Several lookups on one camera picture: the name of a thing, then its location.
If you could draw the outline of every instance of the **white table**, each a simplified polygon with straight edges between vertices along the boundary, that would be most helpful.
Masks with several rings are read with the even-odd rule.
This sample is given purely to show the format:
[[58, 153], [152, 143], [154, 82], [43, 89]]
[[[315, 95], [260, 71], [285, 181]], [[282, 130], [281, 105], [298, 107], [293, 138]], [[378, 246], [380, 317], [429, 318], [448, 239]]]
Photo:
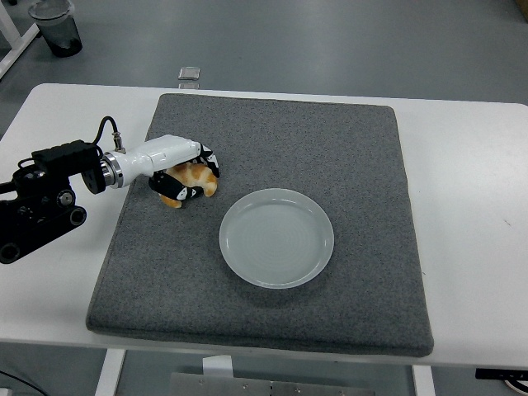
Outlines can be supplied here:
[[[93, 196], [79, 175], [71, 182], [78, 205], [87, 210], [86, 223], [20, 261], [0, 266], [0, 341], [528, 368], [526, 106], [45, 84], [31, 92], [0, 142], [0, 182], [11, 180], [18, 161], [34, 150], [75, 139], [92, 141], [106, 115], [115, 118], [125, 147], [142, 143], [165, 92], [392, 106], [408, 174], [434, 351], [421, 359], [341, 356], [89, 332], [84, 324], [88, 303], [126, 190]], [[110, 132], [100, 142], [105, 150], [113, 148]], [[173, 133], [185, 136], [184, 130]]]

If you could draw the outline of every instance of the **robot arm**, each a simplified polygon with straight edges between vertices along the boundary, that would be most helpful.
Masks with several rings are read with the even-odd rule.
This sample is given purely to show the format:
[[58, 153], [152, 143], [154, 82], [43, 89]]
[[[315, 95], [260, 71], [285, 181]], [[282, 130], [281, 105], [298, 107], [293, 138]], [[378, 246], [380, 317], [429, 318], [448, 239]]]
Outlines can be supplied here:
[[[114, 125], [115, 151], [102, 154], [97, 146], [104, 121]], [[131, 149], [122, 147], [115, 122], [105, 117], [93, 143], [76, 140], [31, 154], [19, 162], [8, 183], [0, 184], [0, 195], [16, 191], [15, 200], [0, 200], [0, 262], [10, 264], [82, 225], [87, 212], [75, 205], [69, 177], [78, 173], [93, 194], [107, 186], [128, 186], [137, 176], [150, 177], [151, 188], [173, 199], [195, 196], [164, 170], [179, 163], [201, 161], [219, 177], [218, 162], [206, 146], [178, 136], [165, 135]], [[26, 161], [33, 164], [22, 166]]]

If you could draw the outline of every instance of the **metal connector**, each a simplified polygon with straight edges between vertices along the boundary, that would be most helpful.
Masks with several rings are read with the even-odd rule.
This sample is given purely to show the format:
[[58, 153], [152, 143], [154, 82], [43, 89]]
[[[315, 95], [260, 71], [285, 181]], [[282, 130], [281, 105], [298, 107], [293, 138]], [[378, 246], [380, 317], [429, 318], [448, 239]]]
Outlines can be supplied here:
[[113, 186], [116, 183], [116, 175], [110, 168], [110, 165], [104, 160], [101, 160], [102, 176], [105, 178], [106, 186]]
[[123, 147], [123, 139], [121, 138], [121, 134], [119, 131], [112, 132], [112, 136], [114, 137], [114, 144], [115, 144], [115, 150], [117, 153], [123, 153], [126, 154], [126, 149]]

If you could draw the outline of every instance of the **black cable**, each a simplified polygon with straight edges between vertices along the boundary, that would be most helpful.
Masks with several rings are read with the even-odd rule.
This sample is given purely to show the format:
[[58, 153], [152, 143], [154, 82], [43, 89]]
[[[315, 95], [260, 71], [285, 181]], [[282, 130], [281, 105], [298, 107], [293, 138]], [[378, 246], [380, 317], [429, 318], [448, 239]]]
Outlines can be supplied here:
[[4, 375], [6, 375], [7, 377], [11, 377], [11, 378], [13, 378], [13, 379], [15, 379], [15, 380], [17, 380], [17, 381], [20, 381], [20, 382], [22, 382], [23, 384], [26, 384], [27, 386], [33, 388], [34, 390], [36, 390], [36, 391], [39, 392], [40, 394], [43, 394], [44, 396], [49, 396], [44, 390], [42, 390], [42, 389], [38, 389], [36, 386], [30, 384], [29, 382], [26, 382], [25, 380], [23, 380], [23, 379], [21, 379], [21, 378], [16, 377], [15, 375], [8, 374], [8, 373], [6, 373], [5, 371], [1, 371], [1, 370], [0, 370], [0, 374], [4, 374]]
[[523, 382], [525, 381], [516, 381], [513, 379], [509, 379], [507, 381], [504, 381], [504, 383], [513, 391], [517, 392], [518, 394], [528, 394], [528, 386], [524, 385]]
[[32, 160], [33, 160], [33, 158], [22, 159], [22, 160], [20, 160], [20, 161], [18, 162], [18, 167], [19, 167], [20, 169], [22, 169], [22, 164], [23, 164], [23, 163], [27, 163], [28, 161], [32, 161]]
[[99, 159], [101, 159], [104, 154], [99, 146], [96, 145], [96, 149], [97, 149], [97, 155], [99, 156]]
[[110, 123], [112, 124], [112, 128], [114, 129], [114, 132], [117, 132], [117, 124], [116, 124], [116, 122], [114, 121], [114, 119], [112, 117], [107, 115], [106, 117], [104, 117], [101, 120], [101, 123], [99, 124], [99, 130], [97, 131], [97, 136], [96, 136], [95, 140], [93, 141], [94, 144], [99, 143], [99, 140], [101, 140], [102, 130], [105, 128], [105, 124], [106, 124], [107, 121], [110, 121]]

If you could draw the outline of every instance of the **metal frame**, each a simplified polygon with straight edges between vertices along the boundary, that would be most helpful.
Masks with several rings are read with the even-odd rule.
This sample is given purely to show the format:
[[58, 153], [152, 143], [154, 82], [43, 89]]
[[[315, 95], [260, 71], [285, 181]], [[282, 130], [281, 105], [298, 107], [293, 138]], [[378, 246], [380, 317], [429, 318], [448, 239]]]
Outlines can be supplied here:
[[20, 36], [20, 32], [7, 13], [6, 8], [0, 3], [0, 31], [12, 48], [0, 62], [0, 78], [2, 78], [36, 35], [39, 34], [39, 28], [34, 23], [23, 36]]
[[114, 396], [116, 394], [125, 354], [125, 349], [108, 349], [106, 351], [95, 396]]
[[416, 396], [435, 396], [435, 385], [432, 380], [431, 367], [429, 365], [414, 365], [412, 367], [412, 378], [414, 379], [414, 391]]

